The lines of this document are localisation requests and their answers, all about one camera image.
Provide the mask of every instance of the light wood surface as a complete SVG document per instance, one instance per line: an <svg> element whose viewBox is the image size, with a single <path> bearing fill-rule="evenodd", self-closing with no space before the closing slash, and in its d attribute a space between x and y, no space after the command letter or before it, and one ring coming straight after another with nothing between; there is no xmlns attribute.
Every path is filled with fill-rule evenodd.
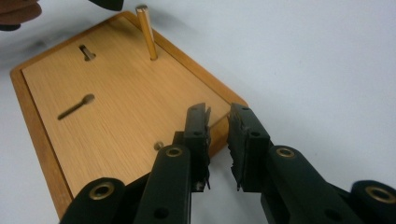
<svg viewBox="0 0 396 224"><path fill-rule="evenodd" d="M155 31L159 58L151 61L139 28L132 13L121 13L12 72L60 217L68 197L92 180L111 176L130 183L148 173L153 144L171 144L189 106L212 107L213 155L225 146L230 103L245 104ZM86 62L80 45L96 58ZM88 93L93 102L57 120Z"/></svg>

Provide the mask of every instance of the finger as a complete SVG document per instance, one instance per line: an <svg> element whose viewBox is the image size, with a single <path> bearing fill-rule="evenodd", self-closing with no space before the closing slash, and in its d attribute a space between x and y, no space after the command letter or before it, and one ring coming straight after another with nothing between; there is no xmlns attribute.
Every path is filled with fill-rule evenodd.
<svg viewBox="0 0 396 224"><path fill-rule="evenodd" d="M41 7L38 3L14 10L8 13L0 14L0 24L13 25L30 21L41 14Z"/></svg>
<svg viewBox="0 0 396 224"><path fill-rule="evenodd" d="M38 0L0 0L0 14L34 5Z"/></svg>

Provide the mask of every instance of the wooden board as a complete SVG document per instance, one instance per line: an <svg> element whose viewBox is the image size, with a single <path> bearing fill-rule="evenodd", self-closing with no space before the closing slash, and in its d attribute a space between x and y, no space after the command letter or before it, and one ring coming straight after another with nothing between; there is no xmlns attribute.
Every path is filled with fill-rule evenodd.
<svg viewBox="0 0 396 224"><path fill-rule="evenodd" d="M134 14L123 12L12 71L37 157L61 217L92 180L130 183L151 170L153 145L184 130L189 106L212 108L210 154L225 146L231 102L246 104L204 68L154 33L151 61ZM96 54L85 61L85 45ZM58 120L84 95L95 99Z"/></svg>

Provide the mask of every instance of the white table surface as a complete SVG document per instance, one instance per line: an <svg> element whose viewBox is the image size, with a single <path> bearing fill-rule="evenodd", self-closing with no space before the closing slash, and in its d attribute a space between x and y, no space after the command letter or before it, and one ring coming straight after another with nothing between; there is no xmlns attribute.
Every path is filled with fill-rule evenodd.
<svg viewBox="0 0 396 224"><path fill-rule="evenodd" d="M349 190L396 188L396 2L127 1L152 26L242 96L275 144L299 149ZM40 1L43 14L0 33L1 223L57 223L10 81L10 70L116 12L89 1ZM212 190L192 197L191 223L266 223L259 194L237 192L227 149Z"/></svg>

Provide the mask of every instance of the dark object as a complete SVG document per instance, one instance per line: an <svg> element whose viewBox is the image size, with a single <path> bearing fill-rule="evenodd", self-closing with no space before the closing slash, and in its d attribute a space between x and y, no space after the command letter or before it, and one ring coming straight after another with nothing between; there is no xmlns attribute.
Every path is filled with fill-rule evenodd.
<svg viewBox="0 0 396 224"><path fill-rule="evenodd" d="M99 7L112 11L121 11L123 6L123 0L90 0L90 2L96 4ZM15 25L0 24L0 31L16 31L20 28L21 28L20 24L15 24Z"/></svg>
<svg viewBox="0 0 396 224"><path fill-rule="evenodd" d="M0 31L16 31L21 28L20 24L17 25L0 25Z"/></svg>
<svg viewBox="0 0 396 224"><path fill-rule="evenodd" d="M190 107L185 131L161 147L149 175L126 187L112 178L91 182L61 223L190 223L191 193L209 178L209 113L205 104ZM395 189L359 181L349 193L327 183L298 150L274 146L246 106L232 104L229 123L237 187L262 193L269 223L395 223Z"/></svg>
<svg viewBox="0 0 396 224"><path fill-rule="evenodd" d="M113 11L121 11L123 6L123 0L90 0L90 2Z"/></svg>
<svg viewBox="0 0 396 224"><path fill-rule="evenodd" d="M395 189L360 181L348 193L298 150L274 146L250 108L232 104L229 121L233 175L244 191L262 193L269 223L395 223Z"/></svg>

